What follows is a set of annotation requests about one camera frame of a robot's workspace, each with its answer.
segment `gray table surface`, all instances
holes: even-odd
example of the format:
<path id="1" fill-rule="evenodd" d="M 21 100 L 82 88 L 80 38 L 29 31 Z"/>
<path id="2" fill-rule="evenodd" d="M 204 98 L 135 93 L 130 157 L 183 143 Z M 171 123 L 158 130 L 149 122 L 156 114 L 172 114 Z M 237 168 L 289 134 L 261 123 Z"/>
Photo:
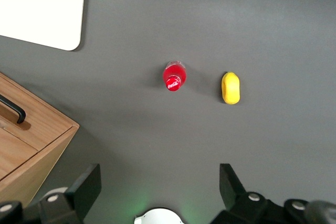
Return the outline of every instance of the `gray table surface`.
<path id="1" fill-rule="evenodd" d="M 86 223 L 159 206 L 209 223 L 231 163 L 277 204 L 336 202 L 335 14 L 336 0 L 85 0 L 75 51 L 0 37 L 0 71 L 81 125 L 36 199 L 100 163 Z M 173 59 L 178 92 L 161 80 Z M 225 71 L 237 105 L 221 101 Z"/>

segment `coca-cola bottle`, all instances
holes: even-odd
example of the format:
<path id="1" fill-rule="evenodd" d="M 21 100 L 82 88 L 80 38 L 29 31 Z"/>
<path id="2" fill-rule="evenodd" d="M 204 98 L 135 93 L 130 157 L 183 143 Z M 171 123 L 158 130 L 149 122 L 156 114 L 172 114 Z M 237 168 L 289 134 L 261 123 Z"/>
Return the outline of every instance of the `coca-cola bottle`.
<path id="1" fill-rule="evenodd" d="M 169 91 L 178 90 L 186 78 L 185 66 L 178 60 L 169 62 L 163 71 L 163 81 Z"/>

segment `black handle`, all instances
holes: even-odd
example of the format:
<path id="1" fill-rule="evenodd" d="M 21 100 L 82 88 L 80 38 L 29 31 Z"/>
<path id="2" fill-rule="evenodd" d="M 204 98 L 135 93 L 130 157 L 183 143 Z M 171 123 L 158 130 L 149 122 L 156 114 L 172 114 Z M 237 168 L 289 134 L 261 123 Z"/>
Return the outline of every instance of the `black handle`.
<path id="1" fill-rule="evenodd" d="M 9 99 L 5 98 L 4 96 L 2 96 L 0 94 L 0 102 L 2 102 L 3 104 L 7 105 L 8 107 L 10 107 L 12 110 L 14 110 L 16 113 L 19 114 L 19 119 L 17 120 L 16 123 L 23 123 L 23 121 L 26 118 L 26 112 L 20 108 L 18 105 L 16 105 L 14 102 L 10 101 Z"/>

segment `yellow object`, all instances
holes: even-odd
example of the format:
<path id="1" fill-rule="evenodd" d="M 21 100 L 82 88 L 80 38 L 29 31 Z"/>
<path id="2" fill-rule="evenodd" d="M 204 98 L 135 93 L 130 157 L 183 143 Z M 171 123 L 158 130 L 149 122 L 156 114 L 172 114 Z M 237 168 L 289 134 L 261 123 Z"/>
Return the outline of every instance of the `yellow object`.
<path id="1" fill-rule="evenodd" d="M 239 78 L 233 72 L 226 73 L 222 78 L 222 95 L 227 104 L 236 104 L 240 99 Z"/>

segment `screw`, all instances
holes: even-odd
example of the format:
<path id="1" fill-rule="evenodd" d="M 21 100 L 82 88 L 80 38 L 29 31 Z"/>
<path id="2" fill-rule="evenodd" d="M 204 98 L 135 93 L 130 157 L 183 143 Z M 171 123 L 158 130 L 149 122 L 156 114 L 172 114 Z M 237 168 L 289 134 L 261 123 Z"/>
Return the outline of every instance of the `screw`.
<path id="1" fill-rule="evenodd" d="M 58 195 L 53 195 L 53 196 L 50 196 L 47 201 L 48 202 L 54 202 L 56 199 L 58 198 Z"/>
<path id="2" fill-rule="evenodd" d="M 301 210 L 301 211 L 303 211 L 303 210 L 305 210 L 305 206 L 304 206 L 304 204 L 302 204 L 301 202 L 298 202 L 298 201 L 294 201 L 293 203 L 292 203 L 292 206 L 295 208 L 295 209 L 298 209 L 298 210 Z"/>
<path id="3" fill-rule="evenodd" d="M 248 198 L 249 198 L 250 200 L 252 200 L 252 201 L 260 201 L 260 197 L 259 197 L 259 195 L 254 194 L 254 193 L 249 194 L 249 195 L 248 195 Z"/>
<path id="4" fill-rule="evenodd" d="M 6 211 L 10 210 L 12 207 L 13 207 L 12 204 L 4 205 L 4 206 L 0 207 L 0 212 L 6 212 Z"/>

